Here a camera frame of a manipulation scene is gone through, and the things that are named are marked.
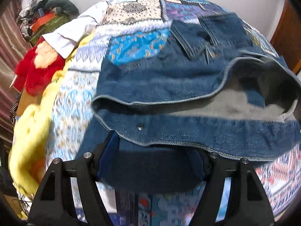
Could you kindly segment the blue denim jacket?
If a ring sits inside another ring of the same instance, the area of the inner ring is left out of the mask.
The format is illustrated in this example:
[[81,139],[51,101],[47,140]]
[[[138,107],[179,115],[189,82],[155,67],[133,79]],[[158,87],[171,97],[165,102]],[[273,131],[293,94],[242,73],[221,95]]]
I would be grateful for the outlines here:
[[236,14],[159,29],[104,25],[88,48],[105,39],[78,154],[115,131],[119,146],[99,173],[109,185],[182,190],[206,175],[201,150],[259,164],[300,143],[300,80],[283,58],[252,42]]

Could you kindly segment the yellow fleece blanket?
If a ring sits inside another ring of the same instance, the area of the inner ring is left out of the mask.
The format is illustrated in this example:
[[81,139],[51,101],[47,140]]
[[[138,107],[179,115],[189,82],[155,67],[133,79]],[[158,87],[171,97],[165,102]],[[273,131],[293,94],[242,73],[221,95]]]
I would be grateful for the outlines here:
[[9,171],[13,186],[22,195],[33,199],[45,174],[45,144],[49,137],[52,108],[59,87],[72,58],[94,37],[95,31],[84,37],[77,49],[67,59],[63,68],[56,71],[42,94],[40,104],[31,104],[23,112],[14,127],[14,145],[9,153]]

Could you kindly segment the brown folded cloth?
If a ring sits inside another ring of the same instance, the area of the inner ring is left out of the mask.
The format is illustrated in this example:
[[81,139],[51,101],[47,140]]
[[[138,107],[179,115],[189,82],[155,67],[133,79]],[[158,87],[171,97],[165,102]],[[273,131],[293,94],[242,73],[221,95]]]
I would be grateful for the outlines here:
[[42,99],[41,94],[37,96],[31,96],[24,89],[20,97],[19,105],[16,111],[16,116],[18,117],[22,116],[25,109],[31,104],[39,105],[41,103],[41,99]]

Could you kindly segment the red plush toy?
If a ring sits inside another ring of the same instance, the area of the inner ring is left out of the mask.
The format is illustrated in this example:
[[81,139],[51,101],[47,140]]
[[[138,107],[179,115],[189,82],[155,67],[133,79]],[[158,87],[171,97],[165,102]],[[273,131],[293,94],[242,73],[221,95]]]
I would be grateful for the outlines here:
[[54,73],[62,70],[65,59],[43,38],[31,48],[15,68],[12,86],[25,89],[31,96],[41,94],[52,81]]

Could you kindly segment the white folded shirt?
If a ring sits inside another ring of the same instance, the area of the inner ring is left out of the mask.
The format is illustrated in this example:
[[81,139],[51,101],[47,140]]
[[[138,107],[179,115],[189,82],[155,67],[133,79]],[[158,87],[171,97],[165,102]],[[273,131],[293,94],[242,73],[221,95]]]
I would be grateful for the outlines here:
[[74,50],[83,37],[88,36],[104,20],[108,6],[117,0],[100,1],[77,18],[51,33],[43,34],[45,41],[64,59]]

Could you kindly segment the striped red curtain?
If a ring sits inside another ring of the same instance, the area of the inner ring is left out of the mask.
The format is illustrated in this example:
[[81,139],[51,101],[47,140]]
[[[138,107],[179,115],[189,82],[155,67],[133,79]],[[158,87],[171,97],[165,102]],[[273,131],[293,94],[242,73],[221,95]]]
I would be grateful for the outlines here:
[[16,23],[21,4],[22,0],[11,0],[1,15],[1,140],[9,143],[13,138],[10,109],[18,95],[10,84],[15,77],[15,67],[31,48]]

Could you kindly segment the wooden door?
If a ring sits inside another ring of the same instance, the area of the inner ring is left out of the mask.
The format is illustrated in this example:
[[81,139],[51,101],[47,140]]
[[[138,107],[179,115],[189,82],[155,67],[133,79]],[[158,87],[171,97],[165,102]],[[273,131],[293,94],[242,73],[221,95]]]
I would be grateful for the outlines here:
[[284,57],[289,69],[296,75],[300,71],[300,32],[300,15],[286,0],[278,26],[270,42],[277,53]]

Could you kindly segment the green basket of clutter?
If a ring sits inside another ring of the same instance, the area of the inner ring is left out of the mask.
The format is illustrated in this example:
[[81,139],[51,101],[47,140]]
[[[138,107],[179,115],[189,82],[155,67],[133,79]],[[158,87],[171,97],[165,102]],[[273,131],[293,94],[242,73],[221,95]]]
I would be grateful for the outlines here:
[[53,32],[78,15],[79,9],[70,0],[31,0],[16,22],[25,41],[34,46],[43,34]]

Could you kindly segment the blue patchwork bedspread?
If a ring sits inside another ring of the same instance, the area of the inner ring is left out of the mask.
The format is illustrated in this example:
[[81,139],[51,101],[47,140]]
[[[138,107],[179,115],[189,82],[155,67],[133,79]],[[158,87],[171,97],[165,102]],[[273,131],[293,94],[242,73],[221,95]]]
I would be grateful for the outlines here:
[[170,223],[204,183],[197,151],[255,162],[275,216],[300,189],[300,81],[270,42],[205,0],[113,0],[72,56],[52,111],[46,165],[119,148],[98,189],[152,196]]

